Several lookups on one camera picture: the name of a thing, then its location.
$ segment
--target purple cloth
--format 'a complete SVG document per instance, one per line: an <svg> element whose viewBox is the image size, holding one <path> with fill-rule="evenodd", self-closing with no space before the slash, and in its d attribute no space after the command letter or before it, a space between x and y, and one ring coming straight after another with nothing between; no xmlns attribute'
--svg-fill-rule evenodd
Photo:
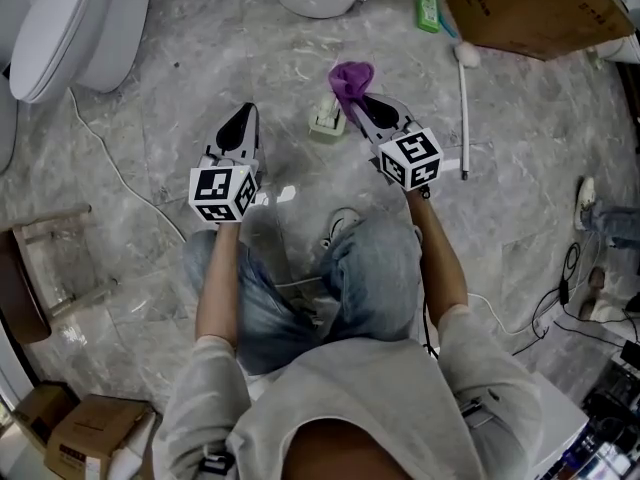
<svg viewBox="0 0 640 480"><path fill-rule="evenodd" d="M329 84L351 122L355 121L351 102L360 101L364 105L362 96L373 79L373 73L373 66L368 62L343 62L329 71Z"/></svg>

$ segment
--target wooden chair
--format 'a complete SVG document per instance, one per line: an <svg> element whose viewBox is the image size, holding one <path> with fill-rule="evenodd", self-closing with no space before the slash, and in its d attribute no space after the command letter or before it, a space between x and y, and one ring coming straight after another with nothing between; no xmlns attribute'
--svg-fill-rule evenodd
<svg viewBox="0 0 640 480"><path fill-rule="evenodd" d="M29 244L48 239L52 234L44 233L26 238L24 228L40 222L76 217L90 211L91 206L84 204L0 227L0 311L9 331L21 345L49 337L50 320L53 323L69 316L83 304L103 295L117 284L112 280L80 297L73 295L49 308L29 260Z"/></svg>

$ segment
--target cardboard box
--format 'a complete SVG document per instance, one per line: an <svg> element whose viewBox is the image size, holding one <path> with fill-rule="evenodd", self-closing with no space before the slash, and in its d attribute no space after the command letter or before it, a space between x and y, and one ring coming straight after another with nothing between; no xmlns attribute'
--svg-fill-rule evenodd
<svg viewBox="0 0 640 480"><path fill-rule="evenodd" d="M65 384L39 384L13 411L16 424L29 441L45 454L53 429L78 405L78 399Z"/></svg>
<svg viewBox="0 0 640 480"><path fill-rule="evenodd" d="M543 60L634 32L618 0L447 0L447 3L466 41Z"/></svg>
<svg viewBox="0 0 640 480"><path fill-rule="evenodd" d="M114 452L150 412L147 402L87 396L54 429L45 465L66 480L105 479Z"/></svg>

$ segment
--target light blue jeans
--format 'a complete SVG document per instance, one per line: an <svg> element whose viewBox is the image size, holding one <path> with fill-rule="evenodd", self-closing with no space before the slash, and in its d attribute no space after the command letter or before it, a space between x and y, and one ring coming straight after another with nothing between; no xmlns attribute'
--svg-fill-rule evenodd
<svg viewBox="0 0 640 480"><path fill-rule="evenodd" d="M185 268L197 293L216 234L200 231L185 245ZM308 315L275 288L264 264L244 244L238 258L237 358L251 375L269 373L326 342L353 337L409 337L418 308L420 242L412 226L386 214L361 220L333 241L319 275L340 309L321 339Z"/></svg>
<svg viewBox="0 0 640 480"><path fill-rule="evenodd" d="M640 250L640 208L605 206L598 200L580 218L588 231L605 235L616 249Z"/></svg>

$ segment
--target sleeve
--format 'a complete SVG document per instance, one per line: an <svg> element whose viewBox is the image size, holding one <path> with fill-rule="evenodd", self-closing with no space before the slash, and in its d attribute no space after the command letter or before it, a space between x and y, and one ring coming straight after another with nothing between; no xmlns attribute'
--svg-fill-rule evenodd
<svg viewBox="0 0 640 480"><path fill-rule="evenodd" d="M449 310L438 331L438 362L451 391L460 403L474 398L483 402L486 417L476 417L480 423L469 428L487 477L524 478L542 439L535 380L466 306Z"/></svg>
<svg viewBox="0 0 640 480"><path fill-rule="evenodd" d="M214 336L200 338L175 381L153 442L156 478L192 479L203 447L223 451L225 440L251 405L233 349Z"/></svg>

